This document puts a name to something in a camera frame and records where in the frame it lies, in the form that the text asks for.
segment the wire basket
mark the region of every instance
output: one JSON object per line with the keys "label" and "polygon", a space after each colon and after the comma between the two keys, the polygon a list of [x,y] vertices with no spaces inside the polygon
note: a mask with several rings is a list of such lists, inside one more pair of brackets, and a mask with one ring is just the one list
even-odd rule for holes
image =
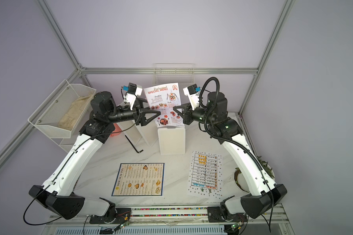
{"label": "wire basket", "polygon": [[[70,84],[67,80],[62,82],[66,83],[65,88],[56,97],[46,111],[38,118],[36,121],[31,121],[34,119],[34,113],[28,118],[28,121],[45,134],[48,138],[71,138],[73,132],[75,131],[77,125],[81,121],[82,116],[85,114],[86,110],[90,105],[90,101],[94,97],[96,92],[95,89],[91,87],[84,86],[82,84]],[[63,129],[59,127],[59,123],[64,115],[68,112],[73,101],[77,100],[79,97],[86,97],[84,102],[74,114],[74,119],[69,129]]]}
{"label": "wire basket", "polygon": [[152,85],[178,83],[180,88],[191,86],[195,84],[193,67],[192,63],[156,63]]}

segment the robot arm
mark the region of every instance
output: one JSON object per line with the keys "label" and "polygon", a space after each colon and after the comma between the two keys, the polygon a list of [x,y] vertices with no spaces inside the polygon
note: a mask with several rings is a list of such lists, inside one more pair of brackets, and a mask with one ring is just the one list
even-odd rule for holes
{"label": "robot arm", "polygon": [[[207,106],[204,106],[201,104],[201,92],[212,80],[216,82],[217,90],[208,94]],[[249,187],[250,194],[241,198],[231,197],[221,203],[223,217],[242,212],[239,203],[251,218],[258,217],[277,204],[287,190],[284,185],[277,185],[266,173],[248,147],[238,123],[227,117],[227,99],[219,92],[218,79],[208,79],[201,91],[196,84],[184,88],[183,91],[190,103],[175,106],[174,111],[183,118],[184,124],[189,125],[193,121],[204,124],[205,131],[211,138],[217,139],[231,154]]]}
{"label": "robot arm", "polygon": [[[114,203],[75,195],[73,189],[91,157],[115,130],[114,123],[135,120],[136,125],[145,126],[161,114],[160,111],[143,107],[147,101],[137,97],[141,94],[141,87],[130,83],[127,88],[130,88],[126,94],[130,105],[124,107],[115,105],[110,92],[103,91],[94,96],[90,102],[93,108],[90,119],[80,130],[70,152],[41,186],[34,185],[30,189],[29,195],[45,208],[67,220],[77,214],[97,215],[102,217],[104,223],[110,223],[116,218]],[[147,119],[145,114],[148,113],[155,115]]]}

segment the purple wall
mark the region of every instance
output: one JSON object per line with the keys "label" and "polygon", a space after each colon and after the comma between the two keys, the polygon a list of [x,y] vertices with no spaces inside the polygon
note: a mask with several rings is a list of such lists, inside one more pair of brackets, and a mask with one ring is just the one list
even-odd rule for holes
{"label": "purple wall", "polygon": [[353,234],[353,0],[297,1],[244,112],[296,234]]}
{"label": "purple wall", "polygon": [[[33,0],[0,1],[0,150],[31,113],[74,70]],[[0,234],[41,234],[43,226],[22,220],[31,201],[28,191],[51,175],[66,153],[34,130],[0,173]],[[27,218],[48,220],[34,203]]]}

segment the white table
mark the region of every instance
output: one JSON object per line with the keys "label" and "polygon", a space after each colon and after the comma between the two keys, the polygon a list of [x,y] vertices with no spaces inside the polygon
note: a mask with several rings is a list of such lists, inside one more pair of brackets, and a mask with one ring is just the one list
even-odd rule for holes
{"label": "white table", "polygon": [[[229,113],[229,116],[237,120],[235,113]],[[234,172],[237,166],[231,155],[218,140],[211,139],[207,133],[200,131],[197,122],[186,125],[186,153],[183,155],[161,156],[158,141],[149,147],[141,139],[136,148],[144,151],[136,153],[124,134],[109,137],[85,167],[76,185],[75,193],[83,197],[102,197],[117,206],[217,205],[230,196],[247,194],[235,184]],[[192,151],[222,155],[221,199],[204,199],[186,194]],[[111,196],[120,164],[137,162],[165,163],[164,197]]]}

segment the white foam block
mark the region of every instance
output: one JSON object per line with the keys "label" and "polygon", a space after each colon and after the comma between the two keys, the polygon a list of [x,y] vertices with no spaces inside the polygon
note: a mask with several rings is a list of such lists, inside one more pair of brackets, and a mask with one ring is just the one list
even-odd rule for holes
{"label": "white foam block", "polygon": [[161,155],[176,155],[186,152],[186,130],[177,128],[158,128]]}

